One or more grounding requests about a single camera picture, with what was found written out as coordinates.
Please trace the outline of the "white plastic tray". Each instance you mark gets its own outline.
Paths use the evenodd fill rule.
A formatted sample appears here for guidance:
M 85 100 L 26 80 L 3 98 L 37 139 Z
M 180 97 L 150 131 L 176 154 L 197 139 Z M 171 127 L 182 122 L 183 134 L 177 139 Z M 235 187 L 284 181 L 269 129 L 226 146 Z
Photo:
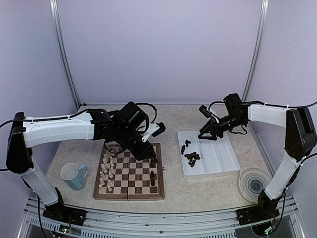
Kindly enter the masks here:
M 196 151 L 201 157 L 191 168 L 188 160 L 181 155 L 185 179 L 203 179 L 239 173 L 241 167 L 226 133 L 223 138 L 216 141 L 199 139 L 198 134 L 198 131 L 179 131 L 177 133 L 179 149 L 181 150 L 181 146 L 188 139 L 191 144 L 186 148 L 185 154 Z

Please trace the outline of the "wooden chess board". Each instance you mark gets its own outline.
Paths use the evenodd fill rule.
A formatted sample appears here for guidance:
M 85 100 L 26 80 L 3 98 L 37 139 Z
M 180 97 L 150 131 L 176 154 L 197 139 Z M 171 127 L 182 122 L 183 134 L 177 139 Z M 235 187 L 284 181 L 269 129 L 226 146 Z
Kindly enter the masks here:
M 114 193 L 100 194 L 97 189 L 96 175 L 93 198 L 108 201 L 164 200 L 161 146 L 159 143 L 154 143 L 153 147 L 158 159 L 155 168 L 150 168 L 150 161 L 154 161 L 154 159 L 137 161 L 130 151 L 123 152 L 118 144 L 111 146 L 108 151 L 117 155 Z M 151 171 L 156 174 L 155 186 L 151 186 L 150 183 Z

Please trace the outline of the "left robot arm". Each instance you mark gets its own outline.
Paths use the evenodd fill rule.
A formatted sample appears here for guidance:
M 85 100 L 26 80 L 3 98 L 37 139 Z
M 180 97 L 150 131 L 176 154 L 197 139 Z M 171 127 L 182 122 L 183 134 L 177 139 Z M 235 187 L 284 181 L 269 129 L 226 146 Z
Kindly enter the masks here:
M 72 115 L 55 117 L 27 117 L 23 112 L 1 124 L 11 125 L 5 161 L 5 170 L 19 175 L 42 200 L 58 220 L 69 216 L 59 190 L 47 180 L 33 161 L 33 148 L 71 140 L 103 140 L 115 142 L 129 150 L 137 160 L 155 158 L 148 141 L 164 131 L 162 123 L 150 120 L 140 103 L 128 102 L 120 110 L 84 109 Z

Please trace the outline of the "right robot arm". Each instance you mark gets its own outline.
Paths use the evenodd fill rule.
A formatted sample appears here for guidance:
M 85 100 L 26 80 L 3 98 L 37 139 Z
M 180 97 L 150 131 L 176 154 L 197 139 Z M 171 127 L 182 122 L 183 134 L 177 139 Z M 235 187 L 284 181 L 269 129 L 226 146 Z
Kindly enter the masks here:
M 222 118 L 211 107 L 201 105 L 199 111 L 209 121 L 199 130 L 199 139 L 216 141 L 224 133 L 248 122 L 262 122 L 285 129 L 284 157 L 271 182 L 264 189 L 266 200 L 279 200 L 295 180 L 303 162 L 311 157 L 317 144 L 317 133 L 310 106 L 273 105 L 261 101 L 243 102 L 236 93 L 222 101 L 228 114 Z

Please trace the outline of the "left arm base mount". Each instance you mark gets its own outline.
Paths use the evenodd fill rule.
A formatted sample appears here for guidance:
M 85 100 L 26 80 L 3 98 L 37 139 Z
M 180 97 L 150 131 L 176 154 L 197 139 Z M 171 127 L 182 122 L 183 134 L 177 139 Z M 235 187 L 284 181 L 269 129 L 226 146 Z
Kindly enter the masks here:
M 44 209 L 43 216 L 70 225 L 83 226 L 86 213 L 85 210 L 78 208 L 49 206 Z

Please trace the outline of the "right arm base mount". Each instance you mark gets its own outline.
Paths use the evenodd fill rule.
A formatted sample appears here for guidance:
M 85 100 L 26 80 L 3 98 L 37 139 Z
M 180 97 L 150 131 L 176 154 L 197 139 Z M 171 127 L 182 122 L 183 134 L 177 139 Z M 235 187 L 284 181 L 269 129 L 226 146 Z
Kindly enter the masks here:
M 280 213 L 276 206 L 265 207 L 257 204 L 253 207 L 238 209 L 236 211 L 236 215 L 239 225 L 247 225 L 267 219 L 272 219 L 273 216 L 278 217 Z

